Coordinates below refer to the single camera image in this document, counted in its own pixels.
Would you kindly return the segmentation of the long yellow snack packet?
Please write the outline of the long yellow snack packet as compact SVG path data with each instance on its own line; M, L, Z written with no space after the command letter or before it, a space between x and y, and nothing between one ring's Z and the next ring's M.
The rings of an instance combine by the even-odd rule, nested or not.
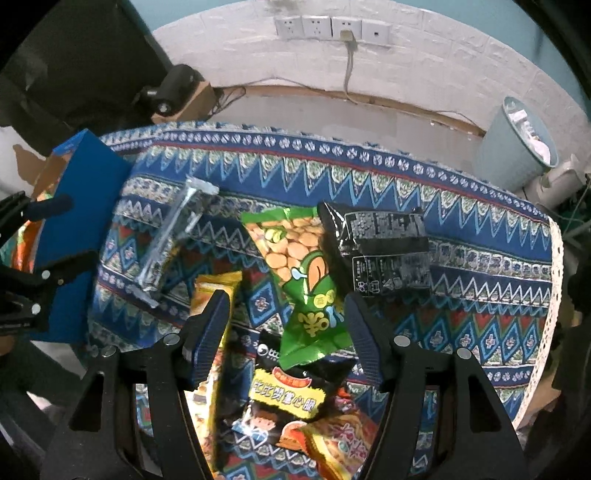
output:
M195 290L190 303L189 313L193 315L204 312L207 301L211 299L211 296L217 289L221 289L228 294L230 300L229 317L228 320L224 321L225 329L221 340L218 341L207 377L198 384L197 389L185 393L187 407L195 434L197 434L197 440L201 450L204 451L204 458L214 479L219 476L219 467L216 464L218 452L216 439L217 395L221 389L225 345L230 330L229 322L233 313L233 305L235 305L236 292L238 292L241 282L242 271L216 275L199 275L194 283Z

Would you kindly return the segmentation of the black yellow noodle snack bag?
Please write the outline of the black yellow noodle snack bag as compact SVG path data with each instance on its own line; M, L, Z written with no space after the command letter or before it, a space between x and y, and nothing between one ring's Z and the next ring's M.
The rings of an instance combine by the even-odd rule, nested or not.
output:
M322 358L284 370L279 358L280 337L260 333L249 402L231 429L257 446L300 451L300 429L328 414L356 361Z

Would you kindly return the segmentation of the silver foil snack bag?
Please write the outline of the silver foil snack bag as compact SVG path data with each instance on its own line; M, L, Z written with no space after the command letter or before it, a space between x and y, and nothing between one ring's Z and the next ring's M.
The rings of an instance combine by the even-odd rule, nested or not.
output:
M186 178L152 238L140 263L140 270L129 287L135 298L152 309L158 306L169 264L190 238L201 216L218 193L218 187L211 182L191 176Z

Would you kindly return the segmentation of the orange yellow striped snack bag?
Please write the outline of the orange yellow striped snack bag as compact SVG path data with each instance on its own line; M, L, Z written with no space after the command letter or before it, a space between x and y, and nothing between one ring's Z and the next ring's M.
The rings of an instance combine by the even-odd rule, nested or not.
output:
M315 461L322 479L354 479L376 440L378 425L361 410L327 416L311 423L290 422L279 446L301 451Z

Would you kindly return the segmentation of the green bean snack bag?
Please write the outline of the green bean snack bag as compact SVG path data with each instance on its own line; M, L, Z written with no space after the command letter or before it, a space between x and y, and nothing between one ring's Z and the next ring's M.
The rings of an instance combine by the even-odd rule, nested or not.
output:
M307 365L351 347L342 300L322 251L325 229L318 210L246 212L242 225L293 307L280 340L280 367Z

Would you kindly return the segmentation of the black snack bag white text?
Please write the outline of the black snack bag white text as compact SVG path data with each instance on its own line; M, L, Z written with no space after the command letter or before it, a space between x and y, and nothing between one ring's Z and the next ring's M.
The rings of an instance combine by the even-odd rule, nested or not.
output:
M342 293L393 297L432 287L423 210L407 212L322 202L322 251Z

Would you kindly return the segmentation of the orange green rice cracker bag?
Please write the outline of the orange green rice cracker bag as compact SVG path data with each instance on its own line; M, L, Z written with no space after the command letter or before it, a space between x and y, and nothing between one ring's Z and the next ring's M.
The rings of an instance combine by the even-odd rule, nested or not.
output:
M14 245L10 249L10 266L16 270L32 273L36 241L43 219L28 220L16 232Z

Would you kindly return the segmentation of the blue cardboard storage box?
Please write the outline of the blue cardboard storage box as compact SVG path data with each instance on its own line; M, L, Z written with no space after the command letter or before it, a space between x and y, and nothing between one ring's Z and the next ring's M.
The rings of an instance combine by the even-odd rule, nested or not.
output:
M35 253L36 267L85 251L100 251L122 184L131 170L128 161L88 130L71 137L54 152L71 155L55 193L71 197L73 207L44 222ZM48 330L32 333L31 339L69 344L84 342L97 269L98 263L93 262L89 270L57 289L48 317Z

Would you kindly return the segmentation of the black hanging cloth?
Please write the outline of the black hanging cloth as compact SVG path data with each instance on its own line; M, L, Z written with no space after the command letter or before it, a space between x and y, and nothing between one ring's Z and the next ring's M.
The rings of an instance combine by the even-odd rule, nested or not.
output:
M4 1L1 124L37 152L150 124L171 62L129 1Z

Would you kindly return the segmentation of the small brown cardboard box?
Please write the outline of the small brown cardboard box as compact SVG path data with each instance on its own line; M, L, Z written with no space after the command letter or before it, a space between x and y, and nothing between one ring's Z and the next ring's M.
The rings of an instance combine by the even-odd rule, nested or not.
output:
M162 124L166 122L204 120L211 113L216 103L217 96L211 82L202 81L177 113L171 116L154 113L151 116L151 121L153 124Z

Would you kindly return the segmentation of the blue patterned tablecloth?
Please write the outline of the blue patterned tablecloth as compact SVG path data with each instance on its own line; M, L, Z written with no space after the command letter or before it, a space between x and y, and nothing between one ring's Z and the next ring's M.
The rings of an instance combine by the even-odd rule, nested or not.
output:
M356 364L349 291L411 342L468 350L514 424L543 375L562 296L556 223L462 171L276 127L171 122L105 135L132 164L102 247L89 349L148 348L235 276L211 373L187 395L224 479L351 479L387 397Z

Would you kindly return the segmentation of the light blue waste bin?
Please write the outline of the light blue waste bin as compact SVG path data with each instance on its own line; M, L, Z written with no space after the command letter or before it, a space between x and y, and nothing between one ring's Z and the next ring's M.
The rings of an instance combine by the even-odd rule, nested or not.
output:
M521 100L507 96L482 139L473 168L477 178L515 192L559 162L544 122Z

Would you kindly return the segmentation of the white wall socket strip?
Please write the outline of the white wall socket strip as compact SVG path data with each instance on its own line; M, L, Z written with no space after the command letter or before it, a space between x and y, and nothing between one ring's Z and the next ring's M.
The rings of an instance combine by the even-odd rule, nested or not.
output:
M328 15L290 15L274 17L276 33L283 40L327 40L388 46L391 44L391 25L372 19Z

